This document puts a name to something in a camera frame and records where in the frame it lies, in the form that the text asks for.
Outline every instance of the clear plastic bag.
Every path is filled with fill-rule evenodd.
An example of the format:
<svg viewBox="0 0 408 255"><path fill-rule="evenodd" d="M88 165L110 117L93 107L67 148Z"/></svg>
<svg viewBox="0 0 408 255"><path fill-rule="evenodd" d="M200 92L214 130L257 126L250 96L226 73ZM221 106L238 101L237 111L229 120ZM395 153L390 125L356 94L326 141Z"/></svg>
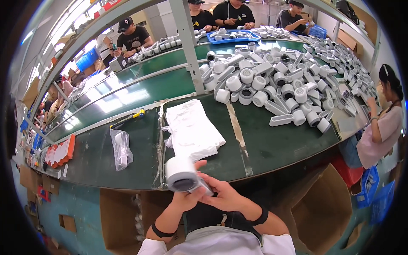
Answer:
<svg viewBox="0 0 408 255"><path fill-rule="evenodd" d="M129 148L129 134L122 130L111 129L113 155L116 171L125 169L133 162L133 153Z"/></svg>

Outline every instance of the workbench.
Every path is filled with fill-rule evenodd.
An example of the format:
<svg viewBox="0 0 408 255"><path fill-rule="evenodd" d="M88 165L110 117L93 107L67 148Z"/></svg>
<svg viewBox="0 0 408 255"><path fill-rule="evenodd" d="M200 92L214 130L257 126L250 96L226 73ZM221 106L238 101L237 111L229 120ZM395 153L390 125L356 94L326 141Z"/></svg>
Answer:
<svg viewBox="0 0 408 255"><path fill-rule="evenodd" d="M263 49L280 47L282 50L289 48L305 52L303 43L299 41L261 40L258 43ZM200 60L206 58L208 51L233 54L234 46L235 44L202 44L196 46L195 51L197 59ZM350 136L347 134L342 137L333 122L325 134L317 128L309 127L307 122L301 126L288 124L270 127L269 120L273 115L263 108L253 104L244 106L239 102L225 105L216 102L212 93L194 95L193 82L185 68L132 83L146 75L185 62L183 51L176 49L133 65L107 79L99 77L95 78L95 81L99 80L98 82L87 84L89 90L75 101L62 117L54 120L54 124L63 121L71 113L101 95L130 83L126 88L83 108L48 134L53 140L58 140L79 131L75 140L73 159L68 162L67 177L61 179L107 188L165 189L163 176L162 174L158 176L158 169L162 167L163 162L174 156L174 152L168 148L164 150L162 140L169 134L160 132L160 107L163 107L165 112L168 107L194 98L201 101L207 117L226 140L226 144L219 148L218 154L208 157L208 164L200 170L224 181L236 181L276 171L319 154ZM120 119L112 119L109 122L109 118L176 97L181 98L158 104L148 109L144 118L126 122L119 128L130 136L130 150L134 162L126 169L116 172L109 126ZM341 118L341 114L335 113L332 120ZM107 121L85 132L80 131L102 120ZM358 129L362 127L363 122L359 122ZM48 167L46 173L55 177L58 170Z"/></svg>

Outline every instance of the white t-shirt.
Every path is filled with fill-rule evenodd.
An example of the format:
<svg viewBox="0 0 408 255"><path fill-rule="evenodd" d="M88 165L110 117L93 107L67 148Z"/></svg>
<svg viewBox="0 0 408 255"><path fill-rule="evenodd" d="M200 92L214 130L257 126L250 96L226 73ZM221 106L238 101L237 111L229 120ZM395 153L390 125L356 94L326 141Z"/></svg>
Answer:
<svg viewBox="0 0 408 255"><path fill-rule="evenodd" d="M295 255L290 235L262 235L258 238L246 231L210 226L189 233L184 243L167 251L164 241L145 239L138 255Z"/></svg>
<svg viewBox="0 0 408 255"><path fill-rule="evenodd" d="M109 47L103 42L105 37L106 35L102 34L96 39L96 49L99 50L102 60L104 60L111 53L110 50L106 50L109 49Z"/></svg>

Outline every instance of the sticker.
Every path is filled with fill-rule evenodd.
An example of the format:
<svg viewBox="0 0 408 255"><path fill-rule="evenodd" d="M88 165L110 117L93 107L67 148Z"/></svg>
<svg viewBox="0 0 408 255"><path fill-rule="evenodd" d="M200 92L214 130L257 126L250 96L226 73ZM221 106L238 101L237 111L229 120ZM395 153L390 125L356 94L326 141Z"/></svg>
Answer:
<svg viewBox="0 0 408 255"><path fill-rule="evenodd" d="M65 164L64 177L67 177L68 164Z"/></svg>

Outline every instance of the black wristband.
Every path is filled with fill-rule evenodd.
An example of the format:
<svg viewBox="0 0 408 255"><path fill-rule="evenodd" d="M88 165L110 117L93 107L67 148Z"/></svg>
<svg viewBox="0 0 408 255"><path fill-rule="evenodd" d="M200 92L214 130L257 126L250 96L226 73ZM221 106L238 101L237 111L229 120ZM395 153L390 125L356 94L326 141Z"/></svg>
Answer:
<svg viewBox="0 0 408 255"><path fill-rule="evenodd" d="M169 234L169 233L161 232L160 230L158 230L158 229L156 228L156 221L153 222L153 224L152 224L152 230L153 230L153 232L154 232L158 237L160 237L160 238L162 238L162 237L172 237L172 236L174 236L174 234L176 233L176 232L174 232L174 233L172 233L172 234Z"/></svg>
<svg viewBox="0 0 408 255"><path fill-rule="evenodd" d="M262 208L262 214L257 220L250 221L252 226L263 224L268 219L269 211L263 206L260 207Z"/></svg>

